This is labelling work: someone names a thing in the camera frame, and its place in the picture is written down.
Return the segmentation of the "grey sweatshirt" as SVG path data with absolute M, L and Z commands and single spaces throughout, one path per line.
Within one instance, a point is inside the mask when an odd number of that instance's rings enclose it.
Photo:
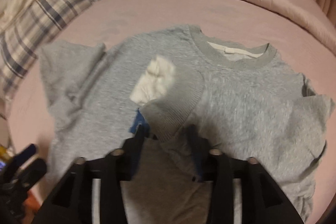
M 109 50 L 53 42 L 39 62 L 55 120 L 52 182 L 74 158 L 101 158 L 119 147 L 140 112 L 150 138 L 138 172 L 122 184 L 129 223 L 205 223 L 211 188 L 191 180 L 196 171 L 182 133 L 191 124 L 228 156 L 260 160 L 301 218 L 311 214 L 335 104 L 272 45 L 246 48 L 182 25 Z

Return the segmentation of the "pink bed sheet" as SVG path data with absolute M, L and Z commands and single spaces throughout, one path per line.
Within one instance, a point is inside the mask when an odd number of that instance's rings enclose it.
M 271 43 L 282 59 L 311 79 L 315 90 L 335 100 L 335 56 L 309 32 L 274 12 L 240 0 L 99 0 L 60 32 L 57 39 L 110 48 L 123 39 L 178 24 L 199 25 L 209 37 L 246 47 Z M 53 137 L 52 119 L 36 62 L 10 104 L 7 118 L 17 151 L 38 143 L 45 157 Z M 314 207 L 335 195 L 335 112 L 328 121 L 327 151 L 316 173 Z

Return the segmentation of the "plaid pillow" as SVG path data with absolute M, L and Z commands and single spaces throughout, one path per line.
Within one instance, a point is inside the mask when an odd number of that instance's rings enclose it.
M 36 0 L 1 32 L 1 99 L 14 96 L 38 48 L 50 42 L 97 0 Z

